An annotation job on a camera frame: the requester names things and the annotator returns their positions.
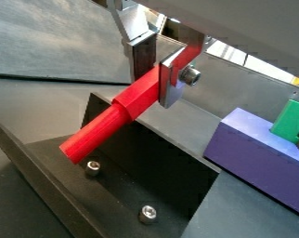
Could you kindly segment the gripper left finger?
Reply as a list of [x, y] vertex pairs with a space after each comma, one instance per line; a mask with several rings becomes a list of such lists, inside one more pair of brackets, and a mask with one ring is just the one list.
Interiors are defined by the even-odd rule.
[[132, 81], [136, 81], [156, 62], [156, 39], [165, 15], [133, 0], [107, 0], [107, 4], [123, 36], [121, 44], [129, 59]]

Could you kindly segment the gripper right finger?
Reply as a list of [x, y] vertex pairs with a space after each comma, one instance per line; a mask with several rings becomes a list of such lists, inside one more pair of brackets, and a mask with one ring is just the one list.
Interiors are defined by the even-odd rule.
[[159, 102], [164, 108], [181, 98], [185, 86], [198, 84], [202, 73], [193, 60], [208, 43], [207, 35], [184, 25], [177, 27], [176, 37], [173, 43], [177, 49], [159, 63]]

